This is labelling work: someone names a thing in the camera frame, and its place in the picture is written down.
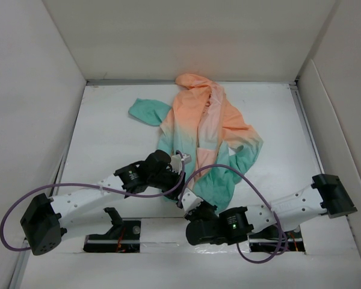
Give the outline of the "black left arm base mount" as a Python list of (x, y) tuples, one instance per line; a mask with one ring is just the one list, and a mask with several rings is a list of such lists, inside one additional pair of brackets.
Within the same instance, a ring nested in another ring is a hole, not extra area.
[(140, 253), (140, 219), (123, 219), (115, 208), (104, 211), (112, 227), (104, 234), (87, 235), (83, 251), (87, 253)]

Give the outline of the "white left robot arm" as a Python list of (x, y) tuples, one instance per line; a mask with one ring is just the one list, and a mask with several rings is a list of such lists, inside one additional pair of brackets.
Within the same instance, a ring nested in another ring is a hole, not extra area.
[(143, 197), (149, 187), (175, 200), (184, 185), (185, 166), (190, 161), (191, 156), (186, 153), (169, 156), (156, 150), (145, 160), (122, 167), (95, 185), (81, 185), (77, 191), (50, 198), (36, 195), (20, 220), (32, 254), (44, 255), (62, 241), (84, 235), (85, 229), (103, 220), (96, 234), (121, 238), (126, 225), (110, 204), (129, 196)]

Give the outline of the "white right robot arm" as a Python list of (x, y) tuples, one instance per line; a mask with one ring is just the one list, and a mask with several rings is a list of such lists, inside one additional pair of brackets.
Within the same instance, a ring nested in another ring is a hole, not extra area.
[(310, 219), (328, 215), (334, 219), (355, 213), (357, 208), (336, 175), (319, 174), (313, 183), (289, 196), (265, 205), (231, 208), (216, 215), (215, 206), (203, 201), (187, 215), (185, 234), (190, 245), (237, 244), (264, 229), (280, 237)]

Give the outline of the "orange and teal gradient jacket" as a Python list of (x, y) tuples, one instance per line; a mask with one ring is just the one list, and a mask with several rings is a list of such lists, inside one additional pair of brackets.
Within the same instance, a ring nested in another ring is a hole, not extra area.
[(188, 188), (223, 211), (241, 180), (237, 173), (245, 174), (254, 165), (263, 140), (228, 101), (221, 85), (189, 73), (178, 76), (176, 84), (183, 89), (172, 105), (137, 99), (129, 114), (160, 127), (159, 150), (191, 156), (185, 166)]

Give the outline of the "clear plastic taped strip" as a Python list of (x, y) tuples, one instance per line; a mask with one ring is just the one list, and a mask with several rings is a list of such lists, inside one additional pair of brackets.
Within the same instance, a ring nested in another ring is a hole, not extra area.
[(140, 226), (140, 252), (199, 254), (235, 254), (238, 252), (235, 245), (190, 245), (185, 235), (187, 224), (188, 222), (182, 218), (142, 219)]

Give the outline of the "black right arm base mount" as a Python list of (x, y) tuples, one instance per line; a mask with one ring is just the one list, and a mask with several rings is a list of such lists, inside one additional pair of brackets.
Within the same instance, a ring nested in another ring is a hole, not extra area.
[[(287, 252), (305, 252), (303, 237), (300, 228), (285, 232), (282, 238), (279, 252), (286, 249)], [(261, 232), (249, 236), (249, 248), (251, 252), (265, 252), (271, 254), (277, 247), (279, 232), (276, 225), (270, 226)]]

